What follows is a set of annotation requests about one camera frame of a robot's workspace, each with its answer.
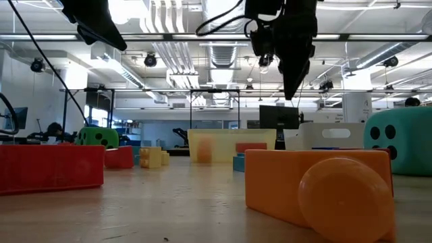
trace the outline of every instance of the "security camera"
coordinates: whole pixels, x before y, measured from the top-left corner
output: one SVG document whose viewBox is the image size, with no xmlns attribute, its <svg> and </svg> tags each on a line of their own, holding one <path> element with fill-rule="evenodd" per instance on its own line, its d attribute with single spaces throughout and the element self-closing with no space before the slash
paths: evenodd
<svg viewBox="0 0 432 243">
<path fill-rule="evenodd" d="M 30 69 L 35 73 L 41 73 L 45 71 L 45 64 L 42 58 L 35 58 L 30 66 Z"/>
<path fill-rule="evenodd" d="M 154 53 L 147 53 L 147 57 L 144 60 L 144 64 L 146 67 L 153 68 L 157 64 L 157 60 Z"/>
<path fill-rule="evenodd" d="M 397 57 L 390 57 L 383 62 L 384 67 L 394 68 L 399 64 L 399 59 Z"/>
</svg>

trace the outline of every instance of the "table surface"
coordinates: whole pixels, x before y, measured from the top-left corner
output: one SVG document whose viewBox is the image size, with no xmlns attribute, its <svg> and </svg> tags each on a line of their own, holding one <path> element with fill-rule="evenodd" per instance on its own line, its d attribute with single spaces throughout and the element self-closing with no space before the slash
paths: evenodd
<svg viewBox="0 0 432 243">
<path fill-rule="evenodd" d="M 398 242 L 432 242 L 432 178 L 395 176 Z M 327 242 L 244 203 L 244 174 L 172 157 L 102 188 L 0 197 L 0 242 Z"/>
</svg>

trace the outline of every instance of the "green object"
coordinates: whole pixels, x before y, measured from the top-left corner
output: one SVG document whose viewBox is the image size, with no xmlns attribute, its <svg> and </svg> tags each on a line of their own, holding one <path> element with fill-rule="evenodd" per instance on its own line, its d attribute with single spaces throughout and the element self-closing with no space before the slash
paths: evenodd
<svg viewBox="0 0 432 243">
<path fill-rule="evenodd" d="M 119 147 L 119 134 L 111 128 L 82 128 L 75 139 L 77 145 L 103 145 L 106 149 Z"/>
<path fill-rule="evenodd" d="M 407 107 L 374 114 L 364 128 L 364 148 L 390 150 L 391 171 L 432 176 L 432 107 Z"/>
</svg>

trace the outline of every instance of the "orange ball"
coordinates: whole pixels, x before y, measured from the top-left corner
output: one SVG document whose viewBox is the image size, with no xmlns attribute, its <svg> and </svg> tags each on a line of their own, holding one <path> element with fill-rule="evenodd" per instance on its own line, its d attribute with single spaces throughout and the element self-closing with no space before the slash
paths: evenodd
<svg viewBox="0 0 432 243">
<path fill-rule="evenodd" d="M 378 173 L 352 159 L 312 166 L 300 182 L 298 201 L 310 226 L 333 242 L 375 242 L 394 224 L 391 190 Z"/>
</svg>

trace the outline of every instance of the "plastic bin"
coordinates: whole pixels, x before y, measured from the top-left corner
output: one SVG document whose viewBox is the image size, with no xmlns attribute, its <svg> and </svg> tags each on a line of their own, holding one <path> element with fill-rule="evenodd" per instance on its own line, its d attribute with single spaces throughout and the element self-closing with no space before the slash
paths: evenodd
<svg viewBox="0 0 432 243">
<path fill-rule="evenodd" d="M 232 163 L 238 143 L 265 143 L 274 148 L 275 129 L 192 129 L 188 130 L 193 163 Z"/>
<path fill-rule="evenodd" d="M 103 184 L 104 146 L 1 145 L 0 194 Z"/>
<path fill-rule="evenodd" d="M 298 135 L 284 130 L 285 147 L 289 151 L 304 151 L 313 148 L 363 148 L 365 124 L 306 123 L 300 124 Z"/>
</svg>

